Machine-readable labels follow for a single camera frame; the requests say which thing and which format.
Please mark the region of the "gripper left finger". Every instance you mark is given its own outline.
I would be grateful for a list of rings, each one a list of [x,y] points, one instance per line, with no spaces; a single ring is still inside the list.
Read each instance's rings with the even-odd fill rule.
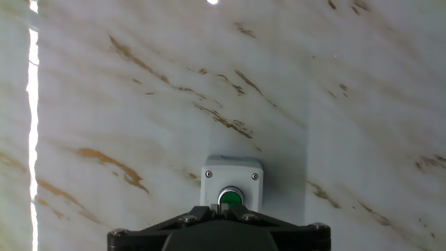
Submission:
[[[175,231],[215,220],[220,212],[218,204],[195,206],[191,211],[142,230],[111,230],[107,234],[107,251],[161,250]]]

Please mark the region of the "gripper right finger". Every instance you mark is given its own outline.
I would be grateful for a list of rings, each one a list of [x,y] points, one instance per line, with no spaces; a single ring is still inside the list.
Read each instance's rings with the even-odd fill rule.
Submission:
[[[324,223],[294,225],[246,206],[222,204],[222,217],[270,234],[278,250],[331,251],[331,228]]]

